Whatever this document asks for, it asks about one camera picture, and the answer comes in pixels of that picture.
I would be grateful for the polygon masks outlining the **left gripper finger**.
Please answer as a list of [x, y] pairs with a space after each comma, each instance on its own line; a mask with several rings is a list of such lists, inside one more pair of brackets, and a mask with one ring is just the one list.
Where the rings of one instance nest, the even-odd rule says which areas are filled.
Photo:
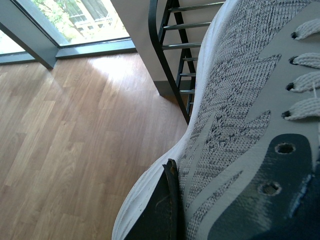
[[185, 216], [180, 198], [175, 160], [164, 164], [160, 179], [146, 208], [133, 225], [126, 240], [183, 240]]

